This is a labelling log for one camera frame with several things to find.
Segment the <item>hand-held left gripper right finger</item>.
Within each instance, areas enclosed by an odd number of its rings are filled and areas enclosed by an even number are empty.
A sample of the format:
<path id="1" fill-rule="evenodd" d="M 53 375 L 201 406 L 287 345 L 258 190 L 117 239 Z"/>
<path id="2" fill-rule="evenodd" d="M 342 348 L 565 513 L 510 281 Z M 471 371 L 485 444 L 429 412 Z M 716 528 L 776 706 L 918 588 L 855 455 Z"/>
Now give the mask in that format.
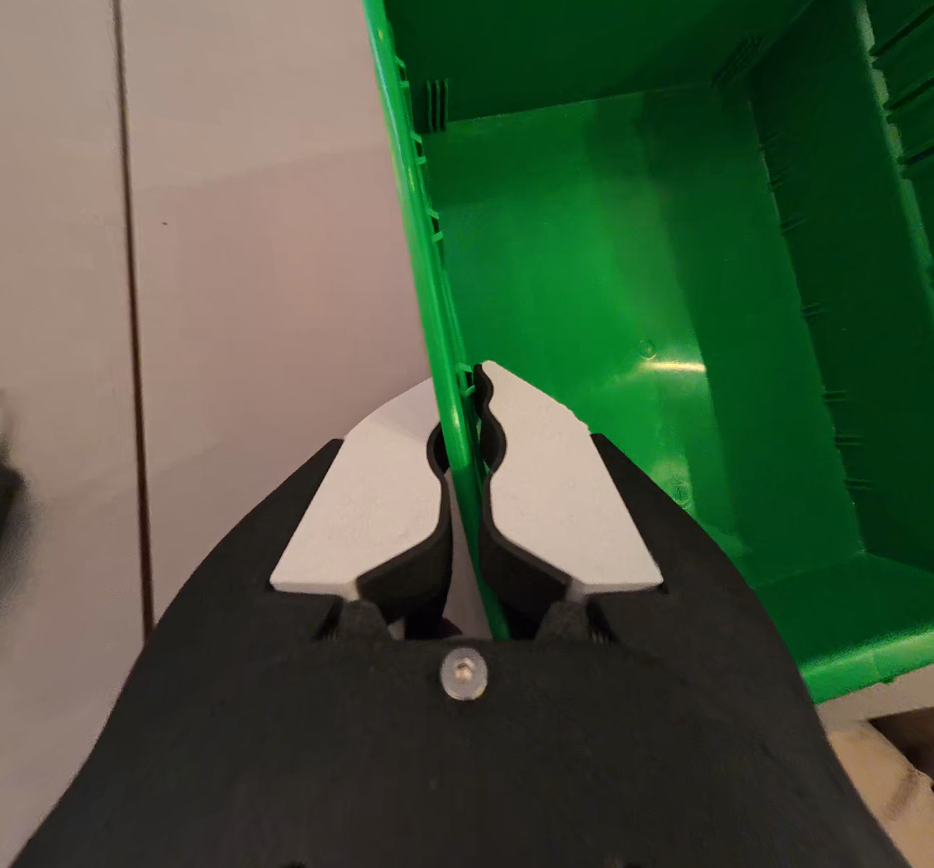
<path id="1" fill-rule="evenodd" d="M 473 369 L 484 477 L 478 568 L 507 637 L 531 640 L 556 605 L 664 594 L 664 578 L 589 427 L 495 361 Z"/>

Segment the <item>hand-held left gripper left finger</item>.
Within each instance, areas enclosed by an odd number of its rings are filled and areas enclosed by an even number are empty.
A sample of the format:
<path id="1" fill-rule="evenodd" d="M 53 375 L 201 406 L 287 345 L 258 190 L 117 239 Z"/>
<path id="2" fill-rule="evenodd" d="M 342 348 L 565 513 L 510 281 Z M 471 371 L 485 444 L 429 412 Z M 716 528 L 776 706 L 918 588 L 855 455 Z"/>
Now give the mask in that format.
<path id="1" fill-rule="evenodd" d="M 270 577 L 287 594 L 374 604 L 408 638 L 442 624 L 453 564 L 449 457 L 432 379 L 340 443 Z"/>

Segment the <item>green plastic box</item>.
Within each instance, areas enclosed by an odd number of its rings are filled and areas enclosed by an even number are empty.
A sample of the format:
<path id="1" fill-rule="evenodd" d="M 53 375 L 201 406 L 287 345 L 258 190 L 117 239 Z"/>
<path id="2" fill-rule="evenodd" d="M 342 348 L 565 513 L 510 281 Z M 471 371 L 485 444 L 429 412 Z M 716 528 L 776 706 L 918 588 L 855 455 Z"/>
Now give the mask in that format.
<path id="1" fill-rule="evenodd" d="M 817 703 L 932 670 L 932 0 L 362 0 L 475 536 L 473 368 L 726 551 Z"/>

